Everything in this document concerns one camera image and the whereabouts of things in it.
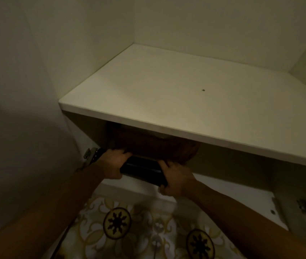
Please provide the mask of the person's left forearm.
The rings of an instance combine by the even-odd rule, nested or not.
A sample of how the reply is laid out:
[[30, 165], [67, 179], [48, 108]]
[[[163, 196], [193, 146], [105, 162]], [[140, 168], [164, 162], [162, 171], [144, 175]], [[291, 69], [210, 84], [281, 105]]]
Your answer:
[[92, 165], [0, 229], [0, 259], [40, 259], [104, 178], [104, 170]]

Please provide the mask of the person's right forearm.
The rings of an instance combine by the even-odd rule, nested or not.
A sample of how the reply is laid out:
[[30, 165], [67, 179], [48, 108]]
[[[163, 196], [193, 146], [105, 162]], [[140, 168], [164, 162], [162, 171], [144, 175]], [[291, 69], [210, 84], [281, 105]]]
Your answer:
[[306, 245], [289, 231], [197, 180], [182, 187], [247, 259], [306, 259]]

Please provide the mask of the black glossy box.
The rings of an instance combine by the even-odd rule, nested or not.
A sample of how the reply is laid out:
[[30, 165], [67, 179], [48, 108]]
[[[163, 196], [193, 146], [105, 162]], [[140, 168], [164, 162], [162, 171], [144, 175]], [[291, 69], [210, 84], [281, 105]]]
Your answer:
[[120, 168], [121, 174], [133, 177], [155, 186], [168, 186], [164, 173], [155, 160], [143, 157], [131, 156]]

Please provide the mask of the white cabinet shelf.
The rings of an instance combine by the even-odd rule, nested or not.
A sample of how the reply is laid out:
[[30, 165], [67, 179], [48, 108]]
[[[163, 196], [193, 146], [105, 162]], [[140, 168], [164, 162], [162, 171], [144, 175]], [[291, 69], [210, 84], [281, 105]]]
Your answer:
[[306, 165], [306, 86], [285, 72], [133, 44], [59, 105]]

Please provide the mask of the person's left hand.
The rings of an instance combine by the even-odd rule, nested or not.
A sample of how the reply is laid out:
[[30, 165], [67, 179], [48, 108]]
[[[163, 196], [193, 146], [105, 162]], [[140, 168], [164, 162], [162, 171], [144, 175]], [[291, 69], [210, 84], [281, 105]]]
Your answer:
[[108, 161], [106, 151], [92, 166], [94, 166], [101, 178], [119, 180], [122, 178], [120, 169], [125, 163], [126, 161]]

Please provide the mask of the white cabinet door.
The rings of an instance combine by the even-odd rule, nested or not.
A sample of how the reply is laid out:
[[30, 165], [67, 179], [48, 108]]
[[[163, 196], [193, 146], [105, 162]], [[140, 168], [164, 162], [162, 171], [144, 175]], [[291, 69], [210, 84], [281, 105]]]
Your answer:
[[19, 0], [0, 0], [0, 228], [81, 163]]

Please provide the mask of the person's right hand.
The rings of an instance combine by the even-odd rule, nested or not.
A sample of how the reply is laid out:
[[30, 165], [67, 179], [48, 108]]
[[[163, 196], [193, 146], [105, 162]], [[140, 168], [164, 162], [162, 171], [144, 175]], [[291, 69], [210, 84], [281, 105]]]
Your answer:
[[191, 170], [181, 165], [180, 163], [173, 161], [163, 161], [159, 160], [158, 164], [160, 165], [162, 172], [166, 178], [167, 186], [173, 188], [175, 196], [183, 196], [184, 188], [189, 184], [196, 181], [194, 174]]

